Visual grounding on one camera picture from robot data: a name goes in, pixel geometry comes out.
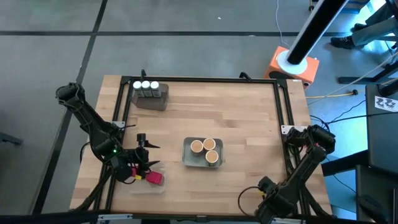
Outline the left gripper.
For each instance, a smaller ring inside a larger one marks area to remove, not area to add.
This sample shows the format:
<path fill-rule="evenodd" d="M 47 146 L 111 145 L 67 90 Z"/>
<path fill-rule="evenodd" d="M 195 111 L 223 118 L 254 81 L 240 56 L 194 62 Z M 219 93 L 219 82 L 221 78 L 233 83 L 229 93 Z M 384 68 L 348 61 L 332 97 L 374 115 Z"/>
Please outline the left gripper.
<path fill-rule="evenodd" d="M 151 166 L 160 162 L 149 161 L 148 152 L 145 147 L 159 148 L 159 146 L 155 146 L 151 144 L 148 140 L 146 140 L 146 134 L 144 133 L 137 134 L 137 143 L 138 146 L 134 150 L 136 158 L 134 162 L 134 165 L 136 166 L 136 174 L 145 174 Z"/>

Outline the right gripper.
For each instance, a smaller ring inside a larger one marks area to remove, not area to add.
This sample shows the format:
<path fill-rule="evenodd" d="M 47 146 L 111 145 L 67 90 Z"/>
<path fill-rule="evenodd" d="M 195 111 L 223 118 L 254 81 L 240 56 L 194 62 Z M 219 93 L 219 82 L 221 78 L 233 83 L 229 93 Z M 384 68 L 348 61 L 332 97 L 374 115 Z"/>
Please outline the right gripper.
<path fill-rule="evenodd" d="M 256 218 L 260 223 L 271 223 L 276 217 L 286 217 L 292 213 L 294 205 L 282 195 L 278 185 L 258 185 L 259 190 L 265 193 L 263 201 L 256 209 Z"/>

